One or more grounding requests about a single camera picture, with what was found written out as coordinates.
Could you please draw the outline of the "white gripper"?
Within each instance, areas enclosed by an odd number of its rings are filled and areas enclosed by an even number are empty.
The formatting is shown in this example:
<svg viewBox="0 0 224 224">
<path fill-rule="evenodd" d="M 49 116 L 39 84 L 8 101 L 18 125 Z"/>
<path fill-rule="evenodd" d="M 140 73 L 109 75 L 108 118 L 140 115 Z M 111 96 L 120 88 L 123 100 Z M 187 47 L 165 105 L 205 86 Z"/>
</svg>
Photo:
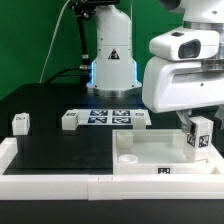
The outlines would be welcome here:
<svg viewBox="0 0 224 224">
<path fill-rule="evenodd" d="M 142 100 L 154 113 L 177 111 L 185 134 L 194 133 L 188 109 L 220 105 L 215 113 L 215 133 L 224 130 L 224 72 L 203 71 L 199 61 L 150 59 L 144 72 Z"/>
</svg>

